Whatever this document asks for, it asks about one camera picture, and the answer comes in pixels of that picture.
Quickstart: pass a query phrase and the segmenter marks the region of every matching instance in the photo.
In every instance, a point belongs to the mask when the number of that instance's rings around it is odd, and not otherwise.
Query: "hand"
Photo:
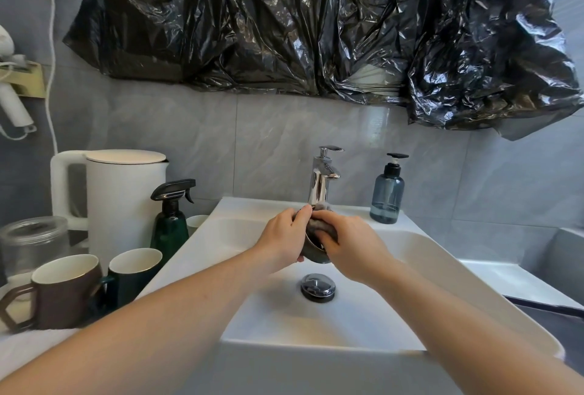
[[[262,251],[262,255],[273,260],[272,272],[277,272],[296,261],[304,261],[300,252],[312,207],[309,204],[304,206],[292,221],[294,212],[293,208],[286,209],[268,221],[258,242],[252,247],[253,250]]]
[[[321,230],[317,236],[340,273],[353,281],[371,286],[395,258],[375,231],[360,217],[345,217],[330,210],[316,210],[313,218],[335,227],[339,242]]]

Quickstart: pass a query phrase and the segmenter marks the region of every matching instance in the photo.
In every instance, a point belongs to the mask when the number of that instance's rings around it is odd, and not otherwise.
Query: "kettle lid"
[[[166,155],[160,152],[134,149],[88,151],[85,156],[90,161],[107,164],[152,164],[166,161]]]

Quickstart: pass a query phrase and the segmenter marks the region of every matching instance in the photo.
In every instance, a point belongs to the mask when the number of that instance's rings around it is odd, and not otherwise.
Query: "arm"
[[[375,289],[464,393],[584,394],[583,377],[392,257],[361,218],[313,215],[337,230],[339,243],[318,233],[334,265]]]
[[[302,260],[311,211],[305,206],[294,222],[293,209],[282,212],[249,250],[102,318],[9,375],[0,393],[171,393],[220,338],[258,278]]]

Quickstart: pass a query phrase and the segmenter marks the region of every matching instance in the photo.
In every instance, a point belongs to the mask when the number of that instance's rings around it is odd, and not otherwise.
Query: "chrome faucet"
[[[325,203],[328,195],[328,180],[340,178],[340,173],[332,167],[332,160],[326,156],[327,151],[345,152],[337,146],[319,146],[321,154],[312,159],[312,177],[310,178],[310,195],[308,204]]]

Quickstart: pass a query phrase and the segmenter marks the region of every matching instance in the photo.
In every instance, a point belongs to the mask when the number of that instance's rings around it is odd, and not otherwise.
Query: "faucet handle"
[[[326,151],[333,151],[333,152],[345,152],[345,149],[341,149],[338,146],[318,146],[321,150],[321,158],[326,156]]]

